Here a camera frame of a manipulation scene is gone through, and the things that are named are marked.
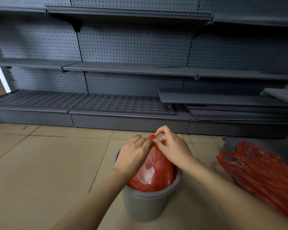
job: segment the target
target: shelf bracket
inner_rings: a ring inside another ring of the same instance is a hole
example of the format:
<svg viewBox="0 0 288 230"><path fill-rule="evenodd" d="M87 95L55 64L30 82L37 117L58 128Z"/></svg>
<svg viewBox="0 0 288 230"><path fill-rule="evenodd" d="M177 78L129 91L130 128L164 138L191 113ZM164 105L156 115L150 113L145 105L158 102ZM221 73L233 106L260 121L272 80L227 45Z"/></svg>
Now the shelf bracket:
<svg viewBox="0 0 288 230"><path fill-rule="evenodd" d="M63 14L49 13L47 10L46 10L46 16L48 16L50 18L58 19L58 20L61 20L61 21L67 22L67 23L70 23L76 33L79 33L80 30L81 30L82 21L80 21L78 19L66 16L66 15L63 15Z"/></svg>

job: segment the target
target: ribbed trash can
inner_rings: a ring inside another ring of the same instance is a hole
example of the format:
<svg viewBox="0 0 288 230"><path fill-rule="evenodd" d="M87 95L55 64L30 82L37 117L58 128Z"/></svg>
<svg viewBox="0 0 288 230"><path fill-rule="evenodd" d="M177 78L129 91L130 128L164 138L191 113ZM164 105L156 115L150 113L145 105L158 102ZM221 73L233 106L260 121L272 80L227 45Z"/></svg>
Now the ribbed trash can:
<svg viewBox="0 0 288 230"><path fill-rule="evenodd" d="M114 164L120 149L117 151ZM177 189L182 177L182 170L178 169L174 182L167 188L157 192L140 192L125 186L122 190L123 202L128 214L138 222L149 222L157 219L164 211L171 194Z"/></svg>

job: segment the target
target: right hand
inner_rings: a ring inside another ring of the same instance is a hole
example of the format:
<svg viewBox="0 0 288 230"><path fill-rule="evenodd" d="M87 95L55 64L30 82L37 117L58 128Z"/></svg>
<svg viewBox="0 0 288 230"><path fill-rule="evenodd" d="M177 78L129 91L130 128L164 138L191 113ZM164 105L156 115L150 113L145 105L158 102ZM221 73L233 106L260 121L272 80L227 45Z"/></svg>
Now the right hand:
<svg viewBox="0 0 288 230"><path fill-rule="evenodd" d="M163 126L156 131L156 136L160 135L162 132L164 132L165 135L161 136L159 140L154 139L154 143L170 162L180 169L185 170L188 168L190 161L197 161L197 159L193 157L189 146L182 135L176 135L171 132L168 126Z"/></svg>

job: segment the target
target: finger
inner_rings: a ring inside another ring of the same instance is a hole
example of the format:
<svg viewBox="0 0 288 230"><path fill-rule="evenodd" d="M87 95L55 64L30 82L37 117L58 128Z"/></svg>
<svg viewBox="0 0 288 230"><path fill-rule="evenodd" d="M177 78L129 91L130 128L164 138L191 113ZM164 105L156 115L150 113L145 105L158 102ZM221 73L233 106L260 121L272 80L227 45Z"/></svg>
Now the finger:
<svg viewBox="0 0 288 230"><path fill-rule="evenodd" d="M135 143L135 145L141 147L145 143L145 141L146 139L142 137L137 143Z"/></svg>
<svg viewBox="0 0 288 230"><path fill-rule="evenodd" d="M131 143L137 143L141 139L141 135L136 135L130 142Z"/></svg>
<svg viewBox="0 0 288 230"><path fill-rule="evenodd" d="M152 143L153 143L153 141L151 139L148 139L142 145L142 148L144 149L145 158L147 157L147 155L149 153L149 148L150 148L150 145Z"/></svg>
<svg viewBox="0 0 288 230"><path fill-rule="evenodd" d="M138 135L132 136L132 137L127 141L127 143L131 142L136 136L138 136Z"/></svg>
<svg viewBox="0 0 288 230"><path fill-rule="evenodd" d="M164 125L162 127L160 127L157 131L156 131L156 136L160 135L162 132L165 133L165 135L169 136L169 135L172 135L172 132L171 130L169 129L168 126Z"/></svg>
<svg viewBox="0 0 288 230"><path fill-rule="evenodd" d="M161 152L165 152L166 146L158 139L154 139L154 143Z"/></svg>
<svg viewBox="0 0 288 230"><path fill-rule="evenodd" d="M161 141L161 142L166 141L166 135L161 136L159 141Z"/></svg>

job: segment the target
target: left hand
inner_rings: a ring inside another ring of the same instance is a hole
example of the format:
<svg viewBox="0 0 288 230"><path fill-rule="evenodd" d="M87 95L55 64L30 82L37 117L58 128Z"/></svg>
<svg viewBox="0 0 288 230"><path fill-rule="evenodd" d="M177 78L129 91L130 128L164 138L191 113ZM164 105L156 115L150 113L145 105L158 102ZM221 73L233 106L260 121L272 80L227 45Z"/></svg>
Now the left hand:
<svg viewBox="0 0 288 230"><path fill-rule="evenodd" d="M135 135L125 143L117 157L114 170L117 170L129 182L144 164L152 140Z"/></svg>

